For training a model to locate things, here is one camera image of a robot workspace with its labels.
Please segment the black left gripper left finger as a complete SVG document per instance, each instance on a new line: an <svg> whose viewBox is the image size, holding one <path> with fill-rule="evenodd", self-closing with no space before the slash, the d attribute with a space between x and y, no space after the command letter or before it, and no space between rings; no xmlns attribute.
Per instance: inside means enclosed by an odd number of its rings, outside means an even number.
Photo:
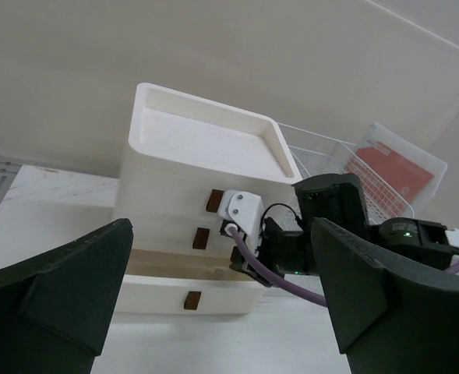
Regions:
<svg viewBox="0 0 459 374"><path fill-rule="evenodd" d="M0 373L89 373L101 355L131 249L118 219L0 269Z"/></svg>

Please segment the red booklet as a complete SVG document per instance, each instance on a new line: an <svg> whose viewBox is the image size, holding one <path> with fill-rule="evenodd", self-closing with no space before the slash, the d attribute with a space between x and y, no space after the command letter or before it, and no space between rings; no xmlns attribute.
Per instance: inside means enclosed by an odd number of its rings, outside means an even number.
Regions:
<svg viewBox="0 0 459 374"><path fill-rule="evenodd" d="M345 170L360 178L365 196L388 217L415 217L435 196L447 163L372 123Z"/></svg>

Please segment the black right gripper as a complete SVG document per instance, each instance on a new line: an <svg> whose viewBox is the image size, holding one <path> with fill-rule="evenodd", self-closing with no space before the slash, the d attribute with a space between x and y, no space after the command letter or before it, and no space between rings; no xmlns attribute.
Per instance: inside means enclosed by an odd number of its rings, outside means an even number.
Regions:
<svg viewBox="0 0 459 374"><path fill-rule="evenodd" d="M253 262L240 251L236 244L231 254L231 265L235 271L250 276L266 287L281 288L287 275L317 277L319 271L314 257L311 229L315 217L303 218L297 216L297 230L286 230L272 217L261 217L259 246L251 253L247 244L247 235L236 225L228 222L230 229L238 233L236 242L244 242L247 252L259 262L254 267Z"/></svg>

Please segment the white three-drawer storage box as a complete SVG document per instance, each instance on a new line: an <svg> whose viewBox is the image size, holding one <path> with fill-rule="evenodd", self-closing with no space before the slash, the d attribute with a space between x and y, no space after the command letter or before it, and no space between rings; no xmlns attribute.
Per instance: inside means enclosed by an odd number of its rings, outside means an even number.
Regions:
<svg viewBox="0 0 459 374"><path fill-rule="evenodd" d="M152 83L136 88L113 218L133 244L117 312L242 315L263 286L230 268L226 190L288 203L301 178L271 118Z"/></svg>

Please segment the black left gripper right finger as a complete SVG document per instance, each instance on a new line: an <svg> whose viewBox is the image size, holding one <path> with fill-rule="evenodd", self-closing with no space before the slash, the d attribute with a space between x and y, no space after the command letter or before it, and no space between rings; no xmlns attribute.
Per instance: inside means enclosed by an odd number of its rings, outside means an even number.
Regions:
<svg viewBox="0 0 459 374"><path fill-rule="evenodd" d="M459 275L320 218L311 242L340 353L353 373L459 373Z"/></svg>

